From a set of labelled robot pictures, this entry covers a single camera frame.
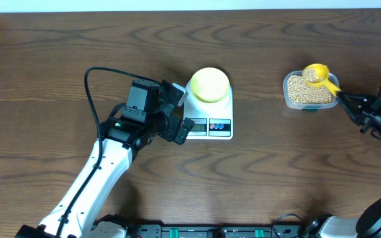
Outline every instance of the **white wall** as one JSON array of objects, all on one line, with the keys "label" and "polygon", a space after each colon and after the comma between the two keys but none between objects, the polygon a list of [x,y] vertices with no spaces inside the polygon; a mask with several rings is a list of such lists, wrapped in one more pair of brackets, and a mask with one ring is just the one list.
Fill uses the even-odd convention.
[{"label": "white wall", "polygon": [[0,13],[381,8],[381,0],[0,0]]}]

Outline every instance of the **digital display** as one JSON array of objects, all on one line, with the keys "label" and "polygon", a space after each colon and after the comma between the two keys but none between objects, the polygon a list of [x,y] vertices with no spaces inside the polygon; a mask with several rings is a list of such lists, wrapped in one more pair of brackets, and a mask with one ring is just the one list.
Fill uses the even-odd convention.
[{"label": "digital display", "polygon": [[206,124],[195,124],[195,126],[190,130],[191,132],[205,132]]}]

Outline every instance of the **tabletop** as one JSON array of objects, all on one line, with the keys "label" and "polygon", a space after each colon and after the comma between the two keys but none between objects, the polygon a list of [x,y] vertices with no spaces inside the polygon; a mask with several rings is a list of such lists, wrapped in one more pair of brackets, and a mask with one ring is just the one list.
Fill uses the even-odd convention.
[{"label": "tabletop", "polygon": [[[381,84],[381,10],[0,14],[0,237],[37,226],[96,139],[92,66],[185,85],[203,67],[233,89],[230,141],[161,138],[141,150],[99,217],[193,224],[359,216],[381,197],[381,142],[336,106],[292,110],[282,82],[323,63],[344,91]],[[101,120],[131,78],[92,72]]]}]

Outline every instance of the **clear plastic container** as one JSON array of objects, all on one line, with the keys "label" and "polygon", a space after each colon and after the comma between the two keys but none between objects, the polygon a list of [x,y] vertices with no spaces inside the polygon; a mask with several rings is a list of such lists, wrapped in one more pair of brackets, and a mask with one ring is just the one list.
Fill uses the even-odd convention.
[{"label": "clear plastic container", "polygon": [[[337,100],[336,98],[332,95],[331,103],[326,103],[326,104],[304,104],[304,103],[298,103],[298,102],[293,102],[290,97],[289,97],[289,92],[288,92],[288,80],[290,76],[292,75],[297,75],[297,76],[302,76],[302,70],[300,71],[293,71],[292,73],[289,73],[288,76],[284,78],[283,81],[283,95],[284,95],[284,100],[286,102],[286,106],[288,106],[291,109],[308,109],[308,110],[315,110],[315,109],[326,109],[326,108],[332,108],[336,106]],[[329,73],[329,79],[332,83],[334,83],[336,86],[339,86],[339,81],[337,80],[336,76],[332,73]]]}]

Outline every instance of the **yellow scoop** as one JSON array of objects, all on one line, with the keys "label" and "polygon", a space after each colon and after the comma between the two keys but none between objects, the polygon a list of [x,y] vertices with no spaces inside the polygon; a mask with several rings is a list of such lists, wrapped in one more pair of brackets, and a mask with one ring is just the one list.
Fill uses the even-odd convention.
[{"label": "yellow scoop", "polygon": [[311,87],[326,87],[335,97],[336,92],[341,90],[329,80],[329,68],[327,68],[326,65],[322,65],[320,63],[314,63],[307,66],[302,71],[302,78],[304,79],[305,83]]}]

